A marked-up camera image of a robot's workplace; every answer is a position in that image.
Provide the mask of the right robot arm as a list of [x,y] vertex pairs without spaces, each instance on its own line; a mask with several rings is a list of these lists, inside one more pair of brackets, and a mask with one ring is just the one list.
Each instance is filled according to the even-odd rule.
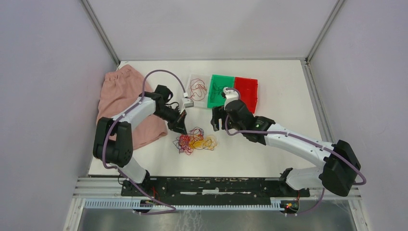
[[270,118],[254,115],[242,100],[212,108],[211,124],[214,131],[234,129],[248,141],[285,150],[312,163],[309,168],[284,170],[278,183],[283,196],[322,187],[346,197],[353,186],[366,183],[361,164],[348,142],[318,141],[290,131]]

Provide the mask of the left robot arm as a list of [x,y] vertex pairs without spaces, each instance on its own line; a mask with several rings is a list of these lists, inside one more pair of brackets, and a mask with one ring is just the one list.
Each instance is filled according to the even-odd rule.
[[92,154],[102,161],[105,167],[115,168],[129,181],[133,190],[144,196],[151,191],[151,182],[145,178],[149,172],[133,158],[132,132],[147,117],[154,115],[167,122],[170,131],[186,134],[186,108],[194,103],[185,94],[182,105],[172,108],[169,105],[172,91],[158,85],[154,92],[142,92],[137,100],[123,112],[114,117],[101,117],[97,122]]

